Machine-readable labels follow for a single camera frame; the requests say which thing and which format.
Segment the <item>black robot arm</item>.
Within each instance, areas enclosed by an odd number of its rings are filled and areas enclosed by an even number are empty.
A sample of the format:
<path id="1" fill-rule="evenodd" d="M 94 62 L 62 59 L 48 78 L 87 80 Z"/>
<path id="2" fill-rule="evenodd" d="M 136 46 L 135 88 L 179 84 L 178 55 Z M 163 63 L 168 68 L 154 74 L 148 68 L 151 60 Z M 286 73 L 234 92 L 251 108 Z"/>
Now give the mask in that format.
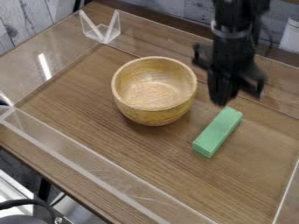
<path id="1" fill-rule="evenodd" d="M 219 105 L 244 91 L 259 99 L 267 75 L 255 62 L 261 31 L 270 30 L 262 16 L 271 0 L 212 0 L 215 15 L 211 20 L 212 45 L 192 46 L 192 64 L 207 71 L 210 99 Z"/>

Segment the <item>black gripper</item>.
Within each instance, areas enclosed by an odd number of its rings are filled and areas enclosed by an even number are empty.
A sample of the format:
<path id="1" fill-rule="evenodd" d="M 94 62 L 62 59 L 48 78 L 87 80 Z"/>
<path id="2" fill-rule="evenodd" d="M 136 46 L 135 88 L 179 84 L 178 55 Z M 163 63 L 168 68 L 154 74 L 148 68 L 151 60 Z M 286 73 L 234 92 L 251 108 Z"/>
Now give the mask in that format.
<path id="1" fill-rule="evenodd" d="M 227 27 L 211 30 L 212 45 L 196 43 L 191 60 L 207 71 L 211 101 L 224 106 L 240 90 L 259 98 L 267 83 L 267 76 L 255 64 L 259 34 L 252 27 L 242 31 Z"/>

